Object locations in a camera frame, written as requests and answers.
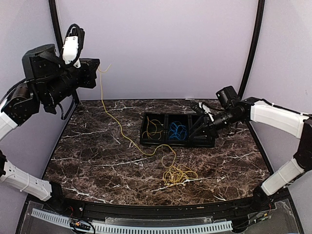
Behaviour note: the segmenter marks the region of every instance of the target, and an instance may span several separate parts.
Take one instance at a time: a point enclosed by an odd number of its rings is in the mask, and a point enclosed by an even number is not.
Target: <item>wire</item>
[[[243,226],[243,227],[239,227],[238,229],[245,229],[247,227],[250,227],[253,224],[262,222],[262,221],[264,221],[264,220],[266,220],[268,218],[270,218],[269,213],[264,213],[262,216],[260,216],[260,217],[256,218],[255,220],[253,220],[253,222],[251,222],[250,224],[248,224],[246,226]]]
[[[227,133],[228,136],[233,136],[233,135],[235,135],[235,134],[237,133],[237,130],[238,130],[238,129],[237,129],[237,128],[238,128],[238,123],[239,123],[239,122],[236,122],[236,124],[235,124],[235,127],[234,127],[235,130],[234,130],[234,132]]]
[[[58,106],[60,107],[60,111],[61,111],[60,119],[64,120],[64,109],[63,109],[63,106],[60,103],[58,104]]]
[[[187,137],[186,126],[182,125],[179,121],[172,122],[169,126],[170,131],[168,132],[169,140],[185,140]]]
[[[157,131],[157,124],[155,124],[154,121],[158,122],[161,126],[163,126],[163,124],[159,120],[157,120],[157,119],[150,120],[149,117],[147,116],[147,127],[146,127],[146,131],[144,133],[142,133],[142,138],[143,138],[144,134],[146,133],[148,139],[153,139],[153,136],[155,136],[156,134],[159,134],[158,140],[161,139],[161,133],[163,132],[163,130],[158,132]],[[156,128],[156,130],[152,133],[149,132],[150,123],[152,125],[154,125]]]
[[[69,206],[68,208],[71,209],[71,211],[72,211],[72,213],[71,213],[71,215],[70,215],[70,216],[72,217],[72,216],[73,216],[73,213],[74,213],[74,208],[71,207],[71,206]]]
[[[0,101],[0,104],[5,100],[5,98],[6,98],[9,94],[11,94],[12,91],[14,91],[14,89],[15,89],[16,87],[18,87],[20,84],[23,84],[25,81],[26,81],[26,79],[22,79],[21,81],[17,82],[15,85],[13,85],[13,86],[6,92],[6,94],[3,96],[3,98],[2,98],[1,101]]]
[[[269,208],[270,208],[270,209],[269,209],[269,212],[265,212],[262,216],[257,217],[265,208],[266,208],[266,205],[263,206],[263,207],[261,208],[261,210],[260,210],[258,213],[254,214],[254,215],[253,215],[252,217],[250,217],[248,220],[246,220],[245,222],[243,222],[243,223],[241,223],[241,224],[239,224],[239,225],[234,226],[233,228],[244,229],[244,228],[247,228],[247,227],[249,227],[249,226],[251,226],[251,225],[257,223],[259,220],[261,220],[261,219],[267,217],[268,214],[269,214],[269,213],[271,212],[271,210],[272,210],[272,207],[271,207],[271,204],[270,204],[270,203],[269,203]],[[248,224],[247,226],[243,226],[245,223],[248,223],[249,221],[251,221],[251,220],[252,220],[253,218],[255,218],[255,217],[257,217],[257,218],[254,219],[252,223]]]
[[[293,113],[296,113],[296,114],[299,114],[299,115],[304,115],[304,116],[308,116],[308,117],[312,117],[311,114],[305,114],[305,113],[301,113],[301,112],[298,112],[298,111],[294,111],[294,110],[291,110],[291,109],[288,109],[288,108],[285,108],[285,107],[282,107],[282,106],[278,106],[278,105],[275,105],[274,103],[270,103],[269,101],[267,101],[266,99],[261,99],[261,101],[264,101],[266,104],[272,106],[272,107],[276,107],[278,109],[282,109],[282,110],[285,110],[285,111],[290,111],[290,112],[293,112]]]
[[[91,230],[91,228],[92,228],[93,234],[96,234],[96,229],[95,229],[95,227],[92,225],[91,222],[86,221],[86,220],[83,220],[83,219],[78,219],[78,218],[75,218],[75,219],[77,219],[77,221],[73,220],[72,217],[69,217],[69,220],[70,220],[70,227],[73,228],[73,229],[71,229],[72,232],[74,232],[74,233],[76,233],[76,234],[86,234],[86,233],[88,233],[88,232]],[[78,228],[79,228],[79,226],[81,225],[82,222],[85,223],[87,226],[90,226],[90,229],[89,229],[89,230],[85,230],[85,231],[80,231],[80,230],[78,230]]]
[[[163,173],[163,181],[165,183],[166,186],[173,186],[173,185],[176,185],[176,184],[179,184],[179,183],[183,183],[185,180],[187,179],[197,179],[198,178],[198,174],[194,171],[192,171],[189,167],[185,166],[185,165],[182,165],[182,164],[179,164],[177,167],[174,166],[175,162],[176,162],[176,152],[171,148],[170,145],[167,145],[167,144],[161,144],[161,145],[158,145],[154,151],[151,153],[151,154],[147,154],[145,153],[144,151],[142,151],[140,149],[140,147],[134,143],[133,140],[131,140],[129,137],[127,137],[124,133],[123,133],[123,128],[122,128],[122,125],[121,123],[118,121],[118,119],[116,119],[113,115],[111,115],[107,109],[106,109],[106,106],[104,104],[104,100],[103,100],[103,85],[102,85],[102,73],[105,73],[108,71],[108,69],[110,68],[111,64],[108,66],[108,68],[105,70],[105,71],[101,71],[101,68],[99,66],[98,70],[100,71],[100,87],[101,87],[101,101],[102,101],[102,105],[104,107],[104,111],[106,114],[108,114],[112,119],[114,119],[117,124],[120,126],[120,133],[121,135],[129,140],[143,155],[145,156],[154,156],[156,151],[160,148],[160,147],[168,147],[172,153],[174,154],[174,159],[171,163],[170,166],[166,166],[164,164],[164,159],[166,158],[166,156],[163,156],[161,158],[161,163],[162,165],[168,169],[168,171],[164,172]]]

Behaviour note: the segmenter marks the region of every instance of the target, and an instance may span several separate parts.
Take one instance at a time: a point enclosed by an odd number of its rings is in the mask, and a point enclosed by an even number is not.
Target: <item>tangled yellow cable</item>
[[[120,133],[121,133],[121,135],[122,135],[124,138],[126,138],[127,140],[129,140],[134,146],[137,147],[137,149],[138,149],[143,155],[146,155],[146,156],[153,156],[153,155],[156,153],[157,149],[160,148],[160,147],[162,147],[162,146],[166,146],[166,147],[168,147],[168,148],[172,151],[172,153],[174,154],[174,159],[173,159],[173,161],[172,161],[172,163],[171,163],[170,166],[166,166],[166,165],[164,164],[164,158],[165,158],[166,156],[163,156],[163,157],[161,158],[161,163],[162,163],[162,165],[163,165],[165,168],[168,169],[168,170],[165,171],[164,174],[163,174],[163,181],[164,181],[164,183],[165,183],[166,186],[173,186],[173,185],[176,185],[176,184],[179,184],[179,183],[183,183],[183,182],[184,182],[185,180],[187,180],[187,179],[197,179],[197,178],[198,178],[197,173],[194,172],[194,171],[192,171],[192,170],[191,170],[190,168],[188,168],[187,166],[182,165],[182,164],[179,164],[177,167],[174,166],[174,163],[176,162],[176,152],[171,148],[170,145],[167,145],[167,144],[158,145],[158,146],[155,148],[155,150],[154,150],[153,153],[147,154],[147,153],[145,153],[144,151],[142,151],[142,150],[139,148],[139,146],[138,146],[137,144],[134,143],[133,140],[131,140],[130,138],[128,138],[128,137],[123,133],[123,128],[122,128],[121,123],[120,123],[113,115],[111,115],[110,113],[108,113],[108,111],[107,111],[107,109],[106,109],[106,106],[105,106],[105,104],[104,104],[104,100],[103,100],[102,73],[106,73],[110,67],[111,67],[111,64],[108,66],[108,68],[107,68],[105,71],[101,71],[100,66],[99,66],[99,68],[98,68],[98,71],[100,72],[101,101],[102,101],[102,104],[103,104],[105,113],[108,114],[112,119],[114,119],[114,120],[117,122],[117,124],[120,126]],[[149,133],[149,132],[148,132],[148,129],[146,130],[146,134],[147,134],[148,137],[153,136],[153,135],[156,134],[156,133],[160,133],[160,134],[161,134],[161,132],[162,132],[162,131],[157,132],[157,126],[156,126],[156,131],[155,131],[155,132]]]
[[[144,133],[142,133],[142,137],[144,136],[144,134],[146,134],[148,139],[152,139],[153,136],[155,136],[156,134],[159,134],[158,140],[161,139],[161,133],[163,132],[163,130],[160,130],[158,132],[157,131],[157,124],[155,124],[154,121],[158,122],[161,126],[163,126],[163,124],[159,120],[157,120],[157,119],[150,120],[147,116],[147,127],[146,127],[146,131]],[[148,131],[148,127],[150,126],[150,123],[152,125],[154,125],[156,128],[156,130],[154,132],[151,132],[151,133]]]

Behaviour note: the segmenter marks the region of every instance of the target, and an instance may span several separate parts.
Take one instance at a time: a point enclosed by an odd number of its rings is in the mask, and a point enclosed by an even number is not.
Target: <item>blue cable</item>
[[[185,140],[187,137],[186,126],[182,125],[179,121],[172,122],[169,125],[168,137],[169,140]]]

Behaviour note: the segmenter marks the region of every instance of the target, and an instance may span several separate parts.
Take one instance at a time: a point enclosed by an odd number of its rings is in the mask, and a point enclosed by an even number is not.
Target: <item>brown marble surface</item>
[[[218,101],[209,100],[212,106]],[[120,120],[126,136],[139,144],[144,112],[192,113],[189,100],[105,101]],[[140,147],[151,153],[154,147]],[[252,195],[269,172],[244,124],[234,136],[220,134],[216,147],[174,147],[176,165],[183,163],[198,174],[195,181],[167,188],[160,148],[143,156],[120,134],[118,124],[101,101],[83,101],[77,107],[48,165],[44,179],[62,185],[66,197],[122,205],[190,205],[232,200]]]

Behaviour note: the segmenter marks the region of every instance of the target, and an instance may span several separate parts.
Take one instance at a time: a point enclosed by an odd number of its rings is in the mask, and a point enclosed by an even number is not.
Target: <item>white wall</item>
[[[257,0],[58,0],[66,31],[86,31],[82,57],[101,59],[104,98],[216,98],[242,79]],[[100,99],[99,85],[80,90]]]
[[[266,1],[249,96],[312,113],[312,1]],[[262,124],[254,127],[275,170],[292,158],[299,140]],[[312,233],[312,173],[290,191],[305,233]]]
[[[55,43],[47,0],[0,1],[0,98],[24,78],[21,58],[37,46]],[[41,177],[65,122],[43,110],[0,142],[13,164]],[[25,193],[0,184],[0,234],[13,234]]]

